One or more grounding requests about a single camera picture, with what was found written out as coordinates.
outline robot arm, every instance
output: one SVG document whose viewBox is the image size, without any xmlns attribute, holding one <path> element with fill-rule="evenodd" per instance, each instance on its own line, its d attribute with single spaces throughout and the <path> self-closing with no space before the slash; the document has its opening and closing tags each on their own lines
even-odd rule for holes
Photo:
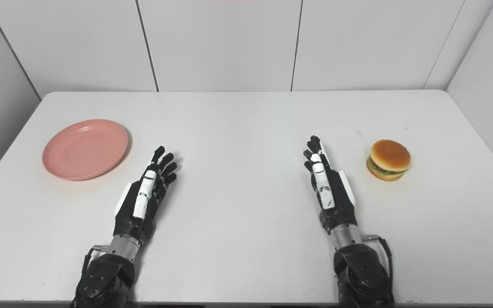
<svg viewBox="0 0 493 308">
<path fill-rule="evenodd" d="M 379 236 L 362 236 L 355 217 L 355 198 L 344 171 L 332 169 L 321 140 L 311 136 L 304 151 L 304 166 L 321 206 L 319 220 L 331 237 L 336 252 L 334 271 L 338 278 L 339 305 L 393 305 L 391 250 Z M 389 259 L 388 276 L 375 250 L 363 244 L 380 240 Z"/>
<path fill-rule="evenodd" d="M 153 235 L 157 208 L 176 179 L 177 165 L 170 163 L 174 155 L 169 153 L 159 162 L 164 152 L 159 147 L 142 177 L 125 187 L 116 210 L 113 240 L 109 246 L 92 247 L 85 256 L 71 307 L 122 308 L 129 301 L 136 278 L 134 259 Z M 105 254 L 90 261 L 95 250 Z"/>
</svg>

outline pink plate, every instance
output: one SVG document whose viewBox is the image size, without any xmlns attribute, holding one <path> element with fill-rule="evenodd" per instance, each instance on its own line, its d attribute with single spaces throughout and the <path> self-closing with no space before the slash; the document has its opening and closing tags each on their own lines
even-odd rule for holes
<svg viewBox="0 0 493 308">
<path fill-rule="evenodd" d="M 127 132 L 114 121 L 81 121 L 61 130 L 47 143 L 43 165 L 59 178 L 92 179 L 121 160 L 128 142 Z"/>
</svg>

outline wire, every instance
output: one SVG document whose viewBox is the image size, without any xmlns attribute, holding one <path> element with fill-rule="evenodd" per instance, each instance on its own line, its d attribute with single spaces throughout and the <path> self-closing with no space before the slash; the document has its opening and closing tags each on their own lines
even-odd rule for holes
<svg viewBox="0 0 493 308">
<path fill-rule="evenodd" d="M 389 263 L 389 294 L 391 296 L 391 304 L 395 304 L 395 300 L 393 299 L 393 260 L 391 258 L 391 249 L 389 249 L 389 245 L 387 244 L 387 240 L 385 238 L 382 238 L 381 236 L 378 236 L 378 240 L 385 250 L 385 254 L 387 255 L 387 263 Z"/>
</svg>

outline white table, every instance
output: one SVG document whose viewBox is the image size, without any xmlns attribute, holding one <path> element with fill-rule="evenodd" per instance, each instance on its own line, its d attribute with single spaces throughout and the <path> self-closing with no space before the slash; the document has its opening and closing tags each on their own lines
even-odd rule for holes
<svg viewBox="0 0 493 308">
<path fill-rule="evenodd" d="M 91 118 L 129 130 L 126 158 L 92 180 L 50 175 L 45 144 Z M 335 302 L 333 249 L 303 167 L 312 134 L 346 170 L 361 230 L 387 238 L 398 303 L 493 303 L 493 155 L 438 90 L 49 94 L 0 162 L 0 300 L 71 300 L 84 254 L 111 240 L 123 187 L 164 145 L 178 181 L 135 300 Z M 412 154 L 399 181 L 366 170 L 379 139 Z"/>
</svg>

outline black fingertip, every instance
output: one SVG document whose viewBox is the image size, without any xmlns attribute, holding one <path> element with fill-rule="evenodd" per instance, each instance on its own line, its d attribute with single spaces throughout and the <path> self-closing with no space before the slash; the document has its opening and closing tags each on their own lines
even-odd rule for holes
<svg viewBox="0 0 493 308">
<path fill-rule="evenodd" d="M 178 168 L 178 164 L 176 162 L 172 162 L 170 165 L 166 166 L 165 170 L 161 173 L 161 177 L 166 178 L 168 175 Z"/>
<path fill-rule="evenodd" d="M 157 150 L 155 150 L 153 154 L 153 158 L 151 159 L 152 162 L 157 163 L 159 161 L 159 158 L 163 155 L 165 152 L 165 147 L 164 146 L 159 146 Z"/>
<path fill-rule="evenodd" d="M 311 166 L 311 162 L 307 161 L 307 162 L 303 163 L 303 165 L 306 166 L 306 169 L 309 172 L 313 172 L 313 167 Z"/>
<path fill-rule="evenodd" d="M 305 150 L 303 152 L 303 155 L 307 158 L 307 160 L 311 160 L 311 155 L 313 155 L 313 153 L 310 152 L 309 150 Z"/>
<path fill-rule="evenodd" d="M 176 173 L 171 173 L 168 177 L 165 179 L 165 185 L 170 185 L 170 183 L 174 182 L 176 180 Z"/>
<path fill-rule="evenodd" d="M 319 139 L 319 137 L 313 135 L 311 136 L 311 142 L 313 143 L 313 146 L 315 147 L 315 149 L 313 150 L 313 152 L 319 152 L 319 150 L 321 149 L 321 139 Z"/>
<path fill-rule="evenodd" d="M 174 159 L 174 154 L 168 153 L 167 155 L 165 155 L 163 157 L 163 159 L 161 160 L 161 163 L 159 163 L 159 168 L 164 169 L 166 164 L 170 163 L 170 161 L 173 159 Z"/>
<path fill-rule="evenodd" d="M 313 153 L 317 153 L 318 152 L 318 149 L 317 147 L 315 146 L 315 144 L 313 144 L 313 142 L 307 142 L 307 147 L 311 150 L 311 152 Z"/>
</svg>

